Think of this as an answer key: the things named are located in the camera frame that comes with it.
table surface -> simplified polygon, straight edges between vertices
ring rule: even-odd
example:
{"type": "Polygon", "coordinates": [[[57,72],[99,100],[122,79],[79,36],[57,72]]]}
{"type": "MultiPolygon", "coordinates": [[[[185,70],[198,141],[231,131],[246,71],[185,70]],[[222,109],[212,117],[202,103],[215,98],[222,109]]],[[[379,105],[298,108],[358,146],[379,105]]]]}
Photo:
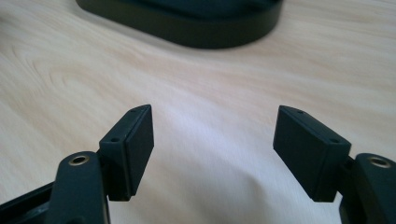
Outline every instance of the table surface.
{"type": "Polygon", "coordinates": [[[155,147],[113,223],[340,223],[314,203],[272,142],[280,105],[396,161],[396,3],[286,1],[267,37],[181,47],[73,0],[0,1],[0,203],[96,151],[132,107],[151,104],[155,147]]]}

black plastic part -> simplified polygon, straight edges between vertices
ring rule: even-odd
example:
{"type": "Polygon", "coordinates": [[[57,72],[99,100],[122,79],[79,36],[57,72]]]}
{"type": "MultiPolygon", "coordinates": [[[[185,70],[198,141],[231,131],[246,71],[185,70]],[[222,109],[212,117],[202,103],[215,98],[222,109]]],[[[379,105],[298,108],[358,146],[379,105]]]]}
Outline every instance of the black plastic part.
{"type": "Polygon", "coordinates": [[[48,211],[52,183],[0,205],[0,223],[42,224],[48,211]]]}
{"type": "Polygon", "coordinates": [[[352,175],[366,223],[396,223],[396,163],[374,154],[359,154],[352,175]]]}
{"type": "Polygon", "coordinates": [[[332,202],[351,144],[302,110],[281,105],[274,150],[315,202],[332,202]]]}
{"type": "Polygon", "coordinates": [[[77,0],[91,13],[179,45],[225,49],[268,34],[283,0],[77,0]]]}
{"type": "Polygon", "coordinates": [[[154,147],[151,106],[128,111],[99,142],[98,155],[108,164],[110,201],[129,201],[136,195],[154,147]]]}
{"type": "Polygon", "coordinates": [[[46,224],[109,223],[98,156],[75,153],[63,159],[50,196],[46,224]]]}
{"type": "Polygon", "coordinates": [[[352,174],[354,165],[355,161],[349,157],[338,173],[337,189],[343,195],[339,207],[343,224],[361,224],[367,220],[352,174]]]}

black stand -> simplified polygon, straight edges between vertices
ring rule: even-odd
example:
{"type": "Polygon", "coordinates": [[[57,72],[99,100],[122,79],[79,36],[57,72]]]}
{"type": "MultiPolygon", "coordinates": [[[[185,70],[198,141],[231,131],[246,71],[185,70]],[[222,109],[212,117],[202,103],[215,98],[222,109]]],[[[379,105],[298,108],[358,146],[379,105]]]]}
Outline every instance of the black stand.
{"type": "Polygon", "coordinates": [[[91,13],[179,45],[225,49],[267,35],[283,0],[77,0],[91,13]]]}
{"type": "Polygon", "coordinates": [[[99,143],[97,153],[75,153],[61,161],[56,179],[0,206],[0,222],[110,223],[107,198],[129,201],[154,147],[151,106],[128,111],[99,143]]]}
{"type": "Polygon", "coordinates": [[[344,224],[396,223],[396,163],[374,154],[348,157],[350,143],[302,110],[281,106],[274,150],[315,202],[344,197],[344,224]]]}

wooden table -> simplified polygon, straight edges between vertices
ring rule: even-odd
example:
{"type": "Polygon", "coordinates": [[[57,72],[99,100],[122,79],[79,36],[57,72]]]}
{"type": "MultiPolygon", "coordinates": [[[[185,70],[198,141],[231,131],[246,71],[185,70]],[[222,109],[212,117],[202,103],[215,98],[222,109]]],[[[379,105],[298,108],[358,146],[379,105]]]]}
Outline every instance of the wooden table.
{"type": "Polygon", "coordinates": [[[113,223],[339,223],[272,142],[279,105],[396,161],[394,1],[286,1],[267,37],[189,49],[99,18],[73,0],[0,2],[0,203],[95,151],[130,108],[151,104],[155,148],[113,223]]]}

black base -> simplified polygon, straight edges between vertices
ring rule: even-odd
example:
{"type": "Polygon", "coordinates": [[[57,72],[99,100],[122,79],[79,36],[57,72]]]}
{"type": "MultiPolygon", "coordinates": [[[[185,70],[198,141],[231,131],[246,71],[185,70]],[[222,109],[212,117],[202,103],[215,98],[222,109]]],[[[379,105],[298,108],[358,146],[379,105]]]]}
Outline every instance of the black base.
{"type": "Polygon", "coordinates": [[[241,46],[267,35],[283,0],[77,0],[83,9],[179,45],[241,46]]]}

